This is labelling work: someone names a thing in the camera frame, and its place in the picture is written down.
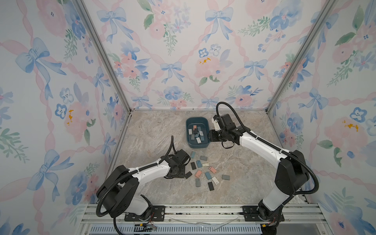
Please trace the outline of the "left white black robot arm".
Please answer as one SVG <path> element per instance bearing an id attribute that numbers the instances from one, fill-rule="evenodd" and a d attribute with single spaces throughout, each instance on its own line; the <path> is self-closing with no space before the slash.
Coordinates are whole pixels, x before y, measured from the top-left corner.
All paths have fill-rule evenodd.
<path id="1" fill-rule="evenodd" d="M 171 137 L 166 154 L 156 161 L 135 168 L 116 167 L 96 192 L 97 217 L 109 215 L 119 235 L 123 233 L 117 226 L 117 217 L 123 213 L 126 213 L 126 221 L 145 221 L 147 224 L 154 218 L 162 221 L 162 206 L 154 206 L 145 195 L 136 195 L 138 187 L 158 178 L 185 178 L 190 161 L 187 152 L 175 149 L 174 138 Z"/>

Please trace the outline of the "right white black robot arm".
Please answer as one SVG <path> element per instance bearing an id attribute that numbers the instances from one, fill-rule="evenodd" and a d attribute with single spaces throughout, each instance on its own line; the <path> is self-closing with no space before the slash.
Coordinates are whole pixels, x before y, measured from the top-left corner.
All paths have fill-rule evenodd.
<path id="1" fill-rule="evenodd" d="M 297 195 L 310 195 L 319 190 L 319 181 L 306 164 L 303 153 L 278 147 L 257 135 L 241 121 L 235 109 L 219 102 L 212 119 L 214 129 L 209 132 L 210 142 L 231 142 L 249 149 L 267 160 L 275 169 L 273 188 L 257 206 L 254 215 L 275 228 L 282 221 L 283 208 Z"/>

